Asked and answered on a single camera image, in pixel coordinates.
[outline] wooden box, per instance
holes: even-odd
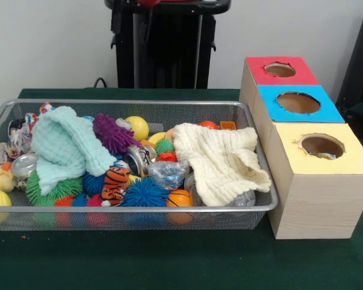
[[[280,200],[269,213],[277,239],[351,237],[363,211],[363,147],[347,124],[274,123],[266,157]]]

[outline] green table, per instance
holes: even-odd
[[[25,89],[20,98],[237,100],[238,90]],[[350,240],[253,231],[0,232],[0,289],[363,289]]]

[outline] yellow plush toy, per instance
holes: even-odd
[[[10,168],[10,162],[0,165],[0,190],[6,193],[11,192],[15,187],[13,183],[13,175]]]

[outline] white wall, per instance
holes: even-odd
[[[210,88],[239,88],[245,55],[300,55],[336,98],[363,0],[233,0],[217,16]],[[103,0],[0,0],[0,103],[22,88],[116,86]]]

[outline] purple spiky ball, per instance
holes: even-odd
[[[93,131],[113,155],[124,154],[130,145],[141,146],[134,138],[134,132],[116,125],[116,119],[99,113],[93,121]]]

